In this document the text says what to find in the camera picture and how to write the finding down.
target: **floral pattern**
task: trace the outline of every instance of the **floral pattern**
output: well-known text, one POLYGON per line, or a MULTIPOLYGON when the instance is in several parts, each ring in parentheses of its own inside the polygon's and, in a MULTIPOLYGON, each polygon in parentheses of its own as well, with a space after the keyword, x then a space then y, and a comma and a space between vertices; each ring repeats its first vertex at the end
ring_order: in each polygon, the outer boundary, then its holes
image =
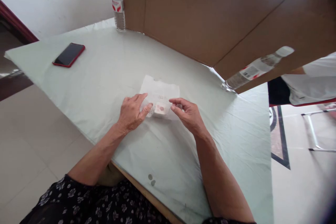
MULTIPOLYGON (((20 224, 27 224, 33 215, 44 218, 45 223, 56 221, 58 224, 169 223, 129 181, 122 181, 115 187, 93 187, 80 184, 68 175, 51 185, 20 224)), ((240 222, 209 218, 203 223, 240 222)))

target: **person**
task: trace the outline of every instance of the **person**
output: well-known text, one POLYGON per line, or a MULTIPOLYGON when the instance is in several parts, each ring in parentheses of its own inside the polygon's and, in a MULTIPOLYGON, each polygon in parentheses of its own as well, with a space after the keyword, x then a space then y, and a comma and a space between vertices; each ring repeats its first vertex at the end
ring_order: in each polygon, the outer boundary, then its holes
MULTIPOLYGON (((21 224, 44 223, 169 223, 129 182, 96 186, 113 153, 145 119, 153 104, 140 111, 147 94, 126 97, 119 120, 66 174, 51 185, 21 224)), ((196 104, 182 98, 169 100, 172 111, 194 135, 203 184, 213 217, 203 223, 255 223, 247 201, 207 131, 196 104)))
POLYGON ((273 105, 322 102, 336 97, 336 52, 268 83, 273 105))

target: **bottle label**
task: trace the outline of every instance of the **bottle label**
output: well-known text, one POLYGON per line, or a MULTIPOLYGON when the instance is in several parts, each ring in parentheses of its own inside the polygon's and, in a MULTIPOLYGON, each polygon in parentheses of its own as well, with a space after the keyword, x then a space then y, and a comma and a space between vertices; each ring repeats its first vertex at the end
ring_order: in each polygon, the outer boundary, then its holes
POLYGON ((266 72, 261 71, 252 64, 250 64, 244 67, 242 70, 240 70, 239 73, 243 75, 246 79, 251 81, 258 78, 259 76, 263 75, 266 72))
POLYGON ((112 0, 112 7, 115 12, 123 12, 122 1, 112 0))

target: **forearm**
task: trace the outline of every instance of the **forearm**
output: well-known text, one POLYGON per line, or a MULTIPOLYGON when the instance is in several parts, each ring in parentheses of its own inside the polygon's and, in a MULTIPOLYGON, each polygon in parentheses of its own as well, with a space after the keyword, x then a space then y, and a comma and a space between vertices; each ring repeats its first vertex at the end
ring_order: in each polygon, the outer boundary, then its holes
POLYGON ((305 70, 303 69, 303 67, 299 67, 296 69, 293 69, 292 71, 290 71, 288 74, 298 74, 298 75, 302 75, 302 74, 306 74, 305 70))
POLYGON ((125 135, 126 132, 114 124, 107 134, 69 171, 68 175, 79 183, 95 185, 125 135))
POLYGON ((203 184, 215 217, 253 222, 247 201, 209 132, 195 135, 203 184))

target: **white shirt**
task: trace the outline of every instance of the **white shirt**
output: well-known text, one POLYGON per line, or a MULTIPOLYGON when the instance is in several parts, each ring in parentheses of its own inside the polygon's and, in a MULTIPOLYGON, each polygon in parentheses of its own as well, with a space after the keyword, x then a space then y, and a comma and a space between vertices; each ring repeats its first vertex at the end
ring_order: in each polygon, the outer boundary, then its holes
POLYGON ((304 65, 303 69, 306 74, 281 76, 290 89, 293 105, 336 97, 336 52, 304 65))

